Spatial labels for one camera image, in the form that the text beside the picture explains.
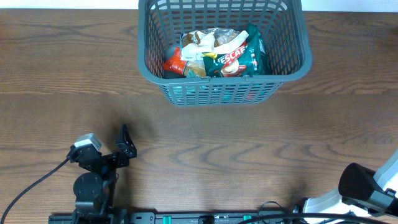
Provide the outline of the brown patterned snack bag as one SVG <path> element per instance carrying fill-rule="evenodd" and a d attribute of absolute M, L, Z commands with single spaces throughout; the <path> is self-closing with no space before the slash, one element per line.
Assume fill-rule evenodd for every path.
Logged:
<path fill-rule="evenodd" d="M 245 43 L 249 34 L 226 28 L 211 28 L 182 34 L 181 59 L 196 61 L 202 59 L 202 53 L 227 54 Z"/>

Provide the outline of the green Nescafe coffee bag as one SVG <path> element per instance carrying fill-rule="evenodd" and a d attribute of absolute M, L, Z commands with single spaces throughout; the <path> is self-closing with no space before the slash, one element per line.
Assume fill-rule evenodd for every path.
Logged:
<path fill-rule="evenodd" d="M 249 75 L 271 75 L 267 61 L 265 43 L 258 28 L 249 23 L 248 38 L 237 49 L 228 54 L 203 53 L 203 62 L 208 77 L 241 77 Z"/>

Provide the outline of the pale green plastic pouch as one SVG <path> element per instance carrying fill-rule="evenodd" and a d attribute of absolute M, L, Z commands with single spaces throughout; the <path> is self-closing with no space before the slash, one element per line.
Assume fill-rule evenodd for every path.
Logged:
<path fill-rule="evenodd" d="M 187 70 L 186 78 L 201 78 L 201 76 L 199 73 L 189 69 Z M 194 85 L 173 86 L 172 89 L 177 101 L 183 101 L 184 95 L 194 95 L 196 91 L 196 87 Z"/>

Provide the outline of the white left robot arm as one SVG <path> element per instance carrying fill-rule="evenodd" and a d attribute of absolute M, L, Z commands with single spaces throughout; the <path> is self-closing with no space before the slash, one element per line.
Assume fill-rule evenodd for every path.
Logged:
<path fill-rule="evenodd" d="M 117 143 L 118 152 L 102 155 L 93 144 L 72 146 L 67 158 L 87 170 L 74 185 L 75 211 L 72 223 L 129 223 L 127 210 L 114 208 L 118 168 L 137 156 L 133 143 Z"/>

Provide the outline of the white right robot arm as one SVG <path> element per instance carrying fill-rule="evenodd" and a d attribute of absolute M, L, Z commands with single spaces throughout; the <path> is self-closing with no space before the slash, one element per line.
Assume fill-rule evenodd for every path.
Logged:
<path fill-rule="evenodd" d="M 378 171 L 351 163 L 338 188 L 317 198 L 304 198 L 292 212 L 272 202 L 256 211 L 129 212 L 121 223 L 374 223 L 374 217 L 397 216 L 397 155 Z"/>

